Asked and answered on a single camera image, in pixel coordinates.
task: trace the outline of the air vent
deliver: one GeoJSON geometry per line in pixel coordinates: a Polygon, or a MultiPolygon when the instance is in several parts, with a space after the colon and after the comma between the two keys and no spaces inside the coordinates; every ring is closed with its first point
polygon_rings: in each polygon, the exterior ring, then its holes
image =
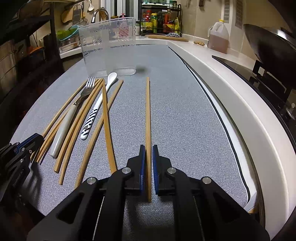
{"type": "Polygon", "coordinates": [[[237,0],[235,26],[242,29],[242,19],[244,16],[243,0],[237,0]]]}
{"type": "Polygon", "coordinates": [[[224,14],[223,20],[225,23],[229,23],[229,14],[230,14],[230,0],[224,1],[224,14]]]}

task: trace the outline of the clear plastic measuring cup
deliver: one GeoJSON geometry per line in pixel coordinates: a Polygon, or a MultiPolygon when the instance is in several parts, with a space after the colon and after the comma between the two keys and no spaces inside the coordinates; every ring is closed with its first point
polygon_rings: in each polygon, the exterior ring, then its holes
{"type": "Polygon", "coordinates": [[[103,77],[111,72],[133,75],[136,18],[116,18],[79,28],[80,43],[89,76],[103,77]]]}

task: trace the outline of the gray mat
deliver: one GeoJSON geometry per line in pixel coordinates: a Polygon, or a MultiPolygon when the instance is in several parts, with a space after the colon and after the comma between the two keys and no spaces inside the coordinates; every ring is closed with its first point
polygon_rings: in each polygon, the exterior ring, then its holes
{"type": "MultiPolygon", "coordinates": [[[[118,168],[139,153],[145,144],[146,77],[150,77],[152,145],[168,157],[174,167],[188,176],[210,176],[242,207],[247,203],[246,188],[220,120],[209,100],[178,56],[165,45],[136,46],[137,71],[120,79],[124,83],[110,109],[110,128],[118,168]]],[[[12,142],[42,133],[55,113],[87,78],[81,60],[36,101],[27,113],[12,142]]],[[[111,96],[115,85],[108,92],[111,96]]],[[[95,119],[97,123],[101,109],[95,119]]],[[[90,136],[76,141],[64,184],[53,171],[55,159],[46,154],[41,165],[34,165],[24,189],[32,204],[48,214],[74,189],[75,180],[90,136]]],[[[104,129],[91,155],[84,180],[110,176],[104,129]]],[[[124,215],[123,240],[169,240],[173,234],[173,206],[170,198],[155,195],[152,202],[128,198],[124,215]]]]}

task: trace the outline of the stove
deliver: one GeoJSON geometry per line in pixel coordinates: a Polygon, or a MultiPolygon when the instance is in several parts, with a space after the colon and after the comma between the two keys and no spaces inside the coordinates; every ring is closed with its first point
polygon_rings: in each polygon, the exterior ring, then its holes
{"type": "Polygon", "coordinates": [[[237,74],[265,101],[283,126],[296,152],[296,114],[293,115],[295,104],[292,88],[284,86],[258,60],[253,70],[250,70],[229,60],[217,56],[212,57],[237,74]]]}

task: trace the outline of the metal bolt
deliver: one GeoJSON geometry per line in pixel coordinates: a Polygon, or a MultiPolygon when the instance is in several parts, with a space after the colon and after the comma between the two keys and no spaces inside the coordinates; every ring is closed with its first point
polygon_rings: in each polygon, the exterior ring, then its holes
{"type": "Polygon", "coordinates": [[[204,178],[202,179],[202,182],[203,182],[204,184],[210,184],[210,183],[212,182],[212,180],[211,180],[209,177],[204,177],[204,178]]]}
{"type": "Polygon", "coordinates": [[[173,168],[173,167],[168,168],[167,171],[169,174],[174,174],[177,172],[176,168],[173,168]]]}
{"type": "Polygon", "coordinates": [[[94,177],[90,177],[86,180],[86,182],[91,185],[91,184],[94,184],[96,182],[96,179],[94,177]]]}
{"type": "Polygon", "coordinates": [[[128,174],[131,172],[131,169],[129,167],[125,167],[121,170],[124,174],[128,174]]]}

